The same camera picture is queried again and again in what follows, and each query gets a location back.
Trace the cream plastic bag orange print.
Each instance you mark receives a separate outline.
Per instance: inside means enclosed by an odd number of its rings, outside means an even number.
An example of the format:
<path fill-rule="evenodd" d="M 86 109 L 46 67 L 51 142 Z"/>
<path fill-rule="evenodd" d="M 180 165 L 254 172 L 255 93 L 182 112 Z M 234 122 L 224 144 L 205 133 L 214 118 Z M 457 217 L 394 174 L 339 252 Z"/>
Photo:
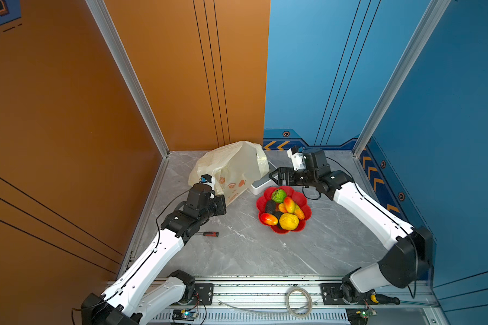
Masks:
<path fill-rule="evenodd" d="M 231 204 L 268 172 L 268 160 L 262 147 L 240 141 L 204 154 L 190 172 L 188 185 L 198 183 L 202 175 L 212 176 L 216 194 L 224 195 L 226 204 Z"/>

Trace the yellow bumpy fruit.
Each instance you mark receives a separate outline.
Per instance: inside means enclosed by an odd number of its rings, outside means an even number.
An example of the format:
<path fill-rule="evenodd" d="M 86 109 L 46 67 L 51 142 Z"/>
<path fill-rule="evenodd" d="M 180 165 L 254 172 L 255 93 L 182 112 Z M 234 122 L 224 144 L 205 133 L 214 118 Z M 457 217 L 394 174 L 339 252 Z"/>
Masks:
<path fill-rule="evenodd" d="M 279 218 L 279 227 L 282 230 L 292 231 L 299 226 L 300 220 L 298 217 L 291 213 L 284 213 Z"/>

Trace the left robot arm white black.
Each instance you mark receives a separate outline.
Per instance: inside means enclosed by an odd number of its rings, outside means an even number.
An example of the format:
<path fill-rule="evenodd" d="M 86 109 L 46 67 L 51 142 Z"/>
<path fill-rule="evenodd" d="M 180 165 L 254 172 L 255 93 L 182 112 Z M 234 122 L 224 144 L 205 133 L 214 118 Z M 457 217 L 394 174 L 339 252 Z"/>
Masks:
<path fill-rule="evenodd" d="M 215 179 L 202 175 L 158 227 L 158 233 L 135 263 L 101 295 L 90 294 L 81 304 L 82 324 L 148 324 L 170 305 L 191 302 L 195 278 L 172 272 L 156 289 L 156 277 L 200 227 L 213 216 L 226 214 L 224 195 L 215 192 Z"/>

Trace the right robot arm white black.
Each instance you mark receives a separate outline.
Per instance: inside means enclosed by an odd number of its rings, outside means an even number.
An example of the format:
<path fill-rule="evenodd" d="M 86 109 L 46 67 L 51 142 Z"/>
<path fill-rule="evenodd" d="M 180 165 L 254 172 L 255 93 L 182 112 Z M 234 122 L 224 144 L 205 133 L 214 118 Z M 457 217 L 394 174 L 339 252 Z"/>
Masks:
<path fill-rule="evenodd" d="M 278 167 L 268 177 L 279 186 L 316 189 L 351 212 L 387 250 L 378 262 L 343 277 L 339 299 L 350 305 L 363 302 L 397 305 L 398 299 L 376 298 L 374 291 L 416 284 L 432 268 L 432 233 L 392 214 L 366 194 L 344 167 L 333 170 L 330 160 L 321 149 L 303 150 L 292 155 L 291 167 Z"/>

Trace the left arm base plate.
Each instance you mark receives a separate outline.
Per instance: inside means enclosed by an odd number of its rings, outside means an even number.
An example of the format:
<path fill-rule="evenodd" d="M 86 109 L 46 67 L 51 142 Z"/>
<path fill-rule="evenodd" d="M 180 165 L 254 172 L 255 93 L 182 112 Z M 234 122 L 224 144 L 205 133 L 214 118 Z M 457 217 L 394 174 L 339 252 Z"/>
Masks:
<path fill-rule="evenodd" d="M 204 304 L 205 306 L 211 306 L 214 298 L 214 284 L 209 282 L 196 283 L 194 285 L 192 298 L 188 302 L 190 306 L 197 303 L 197 296 L 199 296 L 201 305 Z"/>

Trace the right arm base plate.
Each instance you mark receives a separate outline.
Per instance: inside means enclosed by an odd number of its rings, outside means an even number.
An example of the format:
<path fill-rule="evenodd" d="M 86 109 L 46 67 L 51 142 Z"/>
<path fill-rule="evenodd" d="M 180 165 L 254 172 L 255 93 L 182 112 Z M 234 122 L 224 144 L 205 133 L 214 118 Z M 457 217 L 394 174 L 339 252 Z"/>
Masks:
<path fill-rule="evenodd" d="M 357 305 L 364 303 L 364 300 L 371 303 L 370 297 L 375 293 L 374 289 L 361 293 L 347 283 L 323 283 L 320 284 L 320 289 L 326 306 Z"/>

